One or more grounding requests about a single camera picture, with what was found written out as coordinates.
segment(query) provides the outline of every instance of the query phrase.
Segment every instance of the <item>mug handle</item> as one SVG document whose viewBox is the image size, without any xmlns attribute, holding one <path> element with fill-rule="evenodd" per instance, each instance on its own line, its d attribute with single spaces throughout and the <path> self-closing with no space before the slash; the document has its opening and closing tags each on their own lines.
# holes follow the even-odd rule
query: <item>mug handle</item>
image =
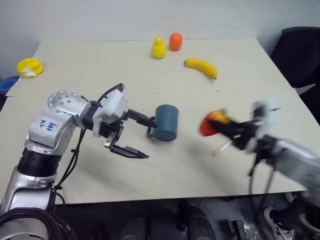
<svg viewBox="0 0 320 240">
<path fill-rule="evenodd" d="M 154 135 L 153 134 L 151 134 L 151 127 L 150 126 L 148 126 L 148 130 L 146 131 L 146 136 L 148 137 L 148 138 L 152 138 Z"/>
</svg>

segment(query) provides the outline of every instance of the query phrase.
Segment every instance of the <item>table surface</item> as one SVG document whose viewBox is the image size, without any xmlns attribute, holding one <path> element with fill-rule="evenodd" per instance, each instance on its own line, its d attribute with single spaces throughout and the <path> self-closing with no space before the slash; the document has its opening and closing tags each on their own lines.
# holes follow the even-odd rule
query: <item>table surface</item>
<svg viewBox="0 0 320 240">
<path fill-rule="evenodd" d="M 182 49 L 153 59 L 152 41 L 69 42 L 41 44 L 34 57 L 44 65 L 35 78 L 21 78 L 7 94 L 0 113 L 0 194 L 24 149 L 28 126 L 59 90 L 71 90 L 96 100 L 105 90 L 124 83 L 128 107 L 153 116 L 155 108 L 179 109 L 178 137 L 173 142 L 146 138 L 146 127 L 129 120 L 118 142 L 148 155 L 130 159 L 109 152 L 104 139 L 89 131 L 78 164 L 64 182 L 68 203 L 92 203 L 160 198 L 235 196 L 248 194 L 248 171 L 254 156 L 230 147 L 221 156 L 212 152 L 226 142 L 222 135 L 202 137 L 199 125 L 210 111 L 227 108 L 238 121 L 251 116 L 252 102 L 276 101 L 277 121 L 270 134 L 288 138 L 320 154 L 320 128 L 296 91 L 256 39 L 185 40 Z M 185 59 L 201 58 L 219 71 L 215 81 L 186 68 Z M 79 129 L 62 157 L 62 174 L 76 146 Z M 271 168 L 257 167 L 254 193 L 261 194 Z M 304 187 L 276 173 L 270 192 Z"/>
</svg>

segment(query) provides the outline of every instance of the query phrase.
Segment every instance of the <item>shoe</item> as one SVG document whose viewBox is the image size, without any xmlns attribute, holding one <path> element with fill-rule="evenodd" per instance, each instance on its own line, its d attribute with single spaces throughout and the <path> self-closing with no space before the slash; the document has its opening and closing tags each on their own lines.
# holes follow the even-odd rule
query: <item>shoe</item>
<svg viewBox="0 0 320 240">
<path fill-rule="evenodd" d="M 271 207 L 267 207 L 263 211 L 263 215 L 267 223 L 272 229 L 272 234 L 275 240 L 293 240 L 294 230 L 284 226 L 281 222 L 277 222 L 272 218 L 272 211 L 276 211 Z"/>
<path fill-rule="evenodd" d="M 146 240 L 147 220 L 143 215 L 130 217 L 127 224 L 121 230 L 120 240 Z"/>
<path fill-rule="evenodd" d="M 296 195 L 293 195 L 292 192 L 285 192 L 284 196 L 289 203 L 291 203 L 297 197 Z"/>
</svg>

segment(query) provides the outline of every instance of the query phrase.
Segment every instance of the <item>toy fruit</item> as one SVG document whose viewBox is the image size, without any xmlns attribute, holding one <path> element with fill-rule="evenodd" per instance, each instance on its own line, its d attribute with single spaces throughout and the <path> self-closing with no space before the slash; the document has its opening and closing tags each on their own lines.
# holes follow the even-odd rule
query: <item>toy fruit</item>
<svg viewBox="0 0 320 240">
<path fill-rule="evenodd" d="M 211 127 L 209 120 L 218 121 L 222 124 L 231 123 L 231 120 L 227 117 L 224 109 L 212 111 L 207 116 L 205 116 L 205 118 L 203 119 L 200 125 L 200 133 L 203 136 L 211 136 L 219 133 L 218 131 L 216 131 Z"/>
<path fill-rule="evenodd" d="M 173 51 L 178 51 L 182 45 L 182 35 L 179 33 L 173 33 L 170 36 L 169 46 Z"/>
<path fill-rule="evenodd" d="M 189 68 L 197 69 L 201 72 L 207 74 L 210 78 L 216 79 L 218 75 L 218 70 L 210 63 L 197 58 L 189 58 L 185 60 L 184 65 Z"/>
<path fill-rule="evenodd" d="M 158 59 L 163 58 L 166 55 L 166 50 L 167 47 L 162 40 L 162 37 L 157 36 L 152 45 L 152 55 Z"/>
<path fill-rule="evenodd" d="M 38 59 L 26 58 L 17 64 L 16 69 L 21 76 L 29 78 L 38 76 L 44 67 Z"/>
</svg>

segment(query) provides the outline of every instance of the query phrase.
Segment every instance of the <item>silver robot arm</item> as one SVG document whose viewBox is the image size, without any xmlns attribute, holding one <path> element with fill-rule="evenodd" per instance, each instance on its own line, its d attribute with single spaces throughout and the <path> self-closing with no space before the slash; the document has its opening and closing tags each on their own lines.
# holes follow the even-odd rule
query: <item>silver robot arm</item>
<svg viewBox="0 0 320 240">
<path fill-rule="evenodd" d="M 274 108 L 272 101 L 258 101 L 253 104 L 250 121 L 238 123 L 231 120 L 231 123 L 223 124 L 209 120 L 208 123 L 230 138 L 232 145 L 238 149 L 248 154 L 259 152 L 254 166 L 260 160 L 266 160 L 276 171 L 304 185 L 308 190 L 303 195 L 304 199 L 320 208 L 320 158 L 288 139 L 267 135 L 275 122 L 275 110 L 277 108 Z"/>
<path fill-rule="evenodd" d="M 0 240 L 24 233 L 47 239 L 44 236 L 48 232 L 43 222 L 37 217 L 30 217 L 43 213 L 28 212 L 28 209 L 23 210 L 24 213 L 17 211 L 25 208 L 53 209 L 57 168 L 76 127 L 91 130 L 95 137 L 106 138 L 104 146 L 115 154 L 127 158 L 149 157 L 132 147 L 116 145 L 124 129 L 123 123 L 129 118 L 144 126 L 157 127 L 147 116 L 131 109 L 125 111 L 128 102 L 123 97 L 123 89 L 122 83 L 116 85 L 100 101 L 88 101 L 71 91 L 56 92 L 48 99 L 47 106 L 35 116 L 28 129 L 22 157 L 13 170 L 3 196 Z M 6 220 L 3 224 L 3 216 L 7 217 L 9 212 L 28 217 Z"/>
</svg>

